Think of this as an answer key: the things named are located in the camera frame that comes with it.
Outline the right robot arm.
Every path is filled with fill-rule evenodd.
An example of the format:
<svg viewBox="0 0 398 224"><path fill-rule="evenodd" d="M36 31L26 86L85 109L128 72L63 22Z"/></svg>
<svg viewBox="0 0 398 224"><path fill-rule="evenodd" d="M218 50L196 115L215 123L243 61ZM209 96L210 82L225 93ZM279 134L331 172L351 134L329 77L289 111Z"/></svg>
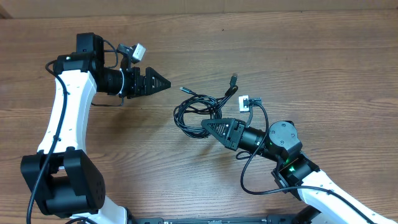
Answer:
<svg viewBox="0 0 398 224"><path fill-rule="evenodd" d="M267 124L262 131L234 118L204 119L201 126L230 150L242 149L277 163L272 175L278 191L291 193L333 223L392 223L342 188L302 152L291 121Z"/></svg>

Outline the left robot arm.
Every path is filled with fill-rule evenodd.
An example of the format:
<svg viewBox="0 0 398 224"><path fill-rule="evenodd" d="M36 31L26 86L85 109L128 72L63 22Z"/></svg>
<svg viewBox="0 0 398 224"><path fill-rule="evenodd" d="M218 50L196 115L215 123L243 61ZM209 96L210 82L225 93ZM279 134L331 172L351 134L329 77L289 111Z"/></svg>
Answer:
<svg viewBox="0 0 398 224"><path fill-rule="evenodd" d="M145 52L141 44L113 46L89 32L77 35L74 52L46 64L55 77L49 125L37 152L21 160L29 208L70 223L134 223L129 209L106 195L104 178L86 153L86 129L97 93L131 99L170 88L153 68L137 67Z"/></svg>

